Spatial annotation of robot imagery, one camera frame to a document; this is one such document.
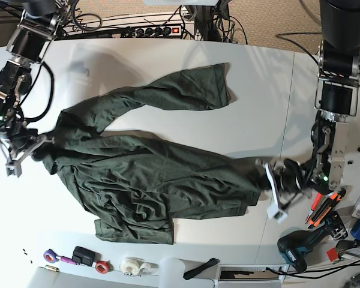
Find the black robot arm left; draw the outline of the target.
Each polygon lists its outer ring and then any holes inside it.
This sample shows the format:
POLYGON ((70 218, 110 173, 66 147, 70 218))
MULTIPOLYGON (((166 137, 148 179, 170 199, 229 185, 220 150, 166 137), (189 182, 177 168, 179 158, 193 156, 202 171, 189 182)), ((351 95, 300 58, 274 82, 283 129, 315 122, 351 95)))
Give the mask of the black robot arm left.
POLYGON ((349 124, 356 116, 360 81, 360 1, 320 1, 322 42, 311 129, 313 151, 303 164, 291 159, 260 162, 272 190, 269 218, 281 221, 295 197, 308 188, 326 197, 342 191, 349 124))

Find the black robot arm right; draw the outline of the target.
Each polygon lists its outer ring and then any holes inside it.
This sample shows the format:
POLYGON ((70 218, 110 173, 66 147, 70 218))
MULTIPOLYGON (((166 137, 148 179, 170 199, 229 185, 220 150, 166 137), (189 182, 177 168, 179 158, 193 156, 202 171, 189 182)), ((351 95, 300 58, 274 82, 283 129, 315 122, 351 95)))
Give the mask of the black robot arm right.
POLYGON ((69 1, 20 1, 23 8, 20 23, 7 44, 11 58, 0 71, 0 149, 6 157, 8 175, 21 175, 22 161, 53 139, 39 134, 30 123, 43 119, 49 111, 55 90, 55 77, 44 57, 49 46, 68 19, 69 1), (22 104, 30 95, 37 77, 31 66, 37 64, 50 76, 50 92, 46 108, 33 118, 23 114, 22 104))

